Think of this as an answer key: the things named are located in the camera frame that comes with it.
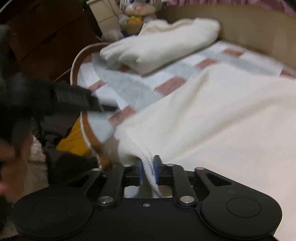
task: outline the yellow fabric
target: yellow fabric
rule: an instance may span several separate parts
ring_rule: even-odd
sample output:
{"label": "yellow fabric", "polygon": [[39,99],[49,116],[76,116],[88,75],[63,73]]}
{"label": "yellow fabric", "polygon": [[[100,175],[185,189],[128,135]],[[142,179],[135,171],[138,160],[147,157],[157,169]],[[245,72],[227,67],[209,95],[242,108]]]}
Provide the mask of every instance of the yellow fabric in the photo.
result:
{"label": "yellow fabric", "polygon": [[90,149],[86,146],[81,134],[79,119],[73,125],[70,134],[59,142],[57,150],[68,151],[76,155],[90,153]]}

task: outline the human hand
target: human hand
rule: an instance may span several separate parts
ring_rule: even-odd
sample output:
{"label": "human hand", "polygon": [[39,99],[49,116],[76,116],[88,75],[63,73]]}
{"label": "human hand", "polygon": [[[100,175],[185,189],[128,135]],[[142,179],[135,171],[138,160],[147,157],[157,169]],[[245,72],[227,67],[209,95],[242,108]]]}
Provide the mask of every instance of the human hand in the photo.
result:
{"label": "human hand", "polygon": [[20,197],[24,189],[24,180],[29,160],[33,135],[30,132],[21,144],[19,153],[13,145],[0,139],[0,195],[13,201]]}

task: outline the brown wooden cabinet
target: brown wooden cabinet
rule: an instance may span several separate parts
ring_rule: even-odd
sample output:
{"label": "brown wooden cabinet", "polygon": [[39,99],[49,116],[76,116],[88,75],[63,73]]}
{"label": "brown wooden cabinet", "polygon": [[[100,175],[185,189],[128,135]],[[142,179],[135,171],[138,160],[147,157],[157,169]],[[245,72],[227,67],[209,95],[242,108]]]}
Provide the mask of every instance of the brown wooden cabinet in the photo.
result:
{"label": "brown wooden cabinet", "polygon": [[13,0],[0,13],[0,22],[11,28],[10,45],[22,71],[55,80],[81,49],[98,40],[78,0],[26,1],[24,6],[23,0]]}

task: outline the gray stuffed animal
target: gray stuffed animal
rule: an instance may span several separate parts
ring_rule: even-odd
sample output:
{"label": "gray stuffed animal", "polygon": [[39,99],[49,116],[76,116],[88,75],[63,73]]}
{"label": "gray stuffed animal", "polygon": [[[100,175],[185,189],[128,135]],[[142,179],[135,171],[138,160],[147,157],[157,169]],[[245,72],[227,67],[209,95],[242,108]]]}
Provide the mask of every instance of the gray stuffed animal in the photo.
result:
{"label": "gray stuffed animal", "polygon": [[120,30],[107,31],[102,36],[104,42],[115,42],[124,37],[138,34],[144,23],[157,19],[156,12],[162,8],[161,0],[115,0],[122,15],[119,16]]}

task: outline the checkered bed sheet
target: checkered bed sheet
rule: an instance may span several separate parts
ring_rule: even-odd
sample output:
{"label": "checkered bed sheet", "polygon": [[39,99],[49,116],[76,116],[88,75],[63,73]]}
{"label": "checkered bed sheet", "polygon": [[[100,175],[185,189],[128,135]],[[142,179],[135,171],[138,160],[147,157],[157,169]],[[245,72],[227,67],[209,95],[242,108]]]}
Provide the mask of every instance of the checkered bed sheet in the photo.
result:
{"label": "checkered bed sheet", "polygon": [[126,118],[178,89],[193,73],[218,62],[252,73],[296,79],[296,71],[280,62],[223,41],[145,77],[126,66],[108,68],[99,52],[92,53],[80,66],[77,84],[90,89],[102,101],[115,99],[120,108],[115,114],[88,113],[94,135],[103,143]]}

